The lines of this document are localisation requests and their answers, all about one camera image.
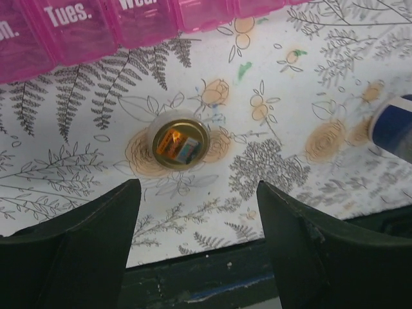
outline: green marker mark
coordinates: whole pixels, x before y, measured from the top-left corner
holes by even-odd
[[[242,80],[243,76],[246,74],[246,71],[252,67],[252,63],[248,62],[245,65],[241,64],[239,67],[238,79],[239,81]]]
[[[262,18],[256,22],[256,24],[264,23],[265,21],[269,21],[267,18]]]
[[[295,55],[297,55],[298,57],[302,56],[302,55],[307,55],[308,53],[304,50],[294,50]]]

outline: wed. label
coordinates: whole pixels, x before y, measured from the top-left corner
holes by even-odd
[[[6,21],[0,21],[0,41],[18,37],[19,32],[14,32]]]
[[[64,8],[47,6],[44,8],[44,11],[48,14],[54,27],[66,26],[67,24],[74,24],[92,18],[92,15],[88,15],[84,10],[84,5],[82,3],[68,5]]]
[[[119,2],[123,10],[128,10],[135,6],[141,8],[145,5],[152,5],[153,3],[156,3],[157,0],[119,0]]]

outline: small box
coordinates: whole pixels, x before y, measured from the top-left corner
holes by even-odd
[[[107,10],[100,0],[22,0],[22,4],[33,23],[41,20],[45,24],[43,40],[66,66],[117,51]]]
[[[16,0],[0,1],[0,84],[27,80],[55,67],[46,45]]]

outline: small jar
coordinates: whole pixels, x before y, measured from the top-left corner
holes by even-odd
[[[203,160],[210,135],[193,112],[172,110],[155,118],[147,130],[147,141],[151,155],[160,165],[182,171]]]

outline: black object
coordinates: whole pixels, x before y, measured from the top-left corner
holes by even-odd
[[[95,201],[0,238],[1,307],[113,309],[141,187],[130,180]]]
[[[403,308],[412,240],[335,219],[261,182],[257,200],[283,309]]]
[[[117,308],[235,309],[275,297],[272,265],[259,239],[129,268]]]

